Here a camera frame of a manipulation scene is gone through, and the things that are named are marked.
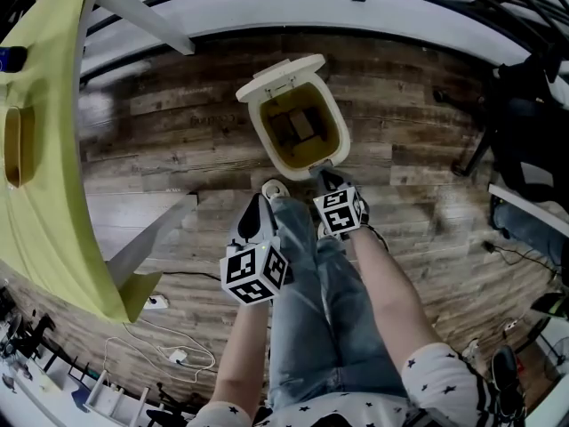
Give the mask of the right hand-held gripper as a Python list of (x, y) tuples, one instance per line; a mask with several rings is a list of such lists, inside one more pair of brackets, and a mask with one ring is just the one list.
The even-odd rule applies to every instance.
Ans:
[(333, 170), (330, 159), (312, 165), (309, 175), (317, 178), (317, 196), (313, 202), (326, 235), (346, 238), (349, 232), (368, 224), (367, 203), (348, 178)]

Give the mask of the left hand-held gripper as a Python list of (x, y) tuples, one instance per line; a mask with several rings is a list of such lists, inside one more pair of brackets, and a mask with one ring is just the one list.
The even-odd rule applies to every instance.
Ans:
[(269, 201), (257, 193), (230, 228), (226, 256), (220, 260), (221, 287), (241, 304), (254, 305), (279, 295), (287, 270), (275, 216)]

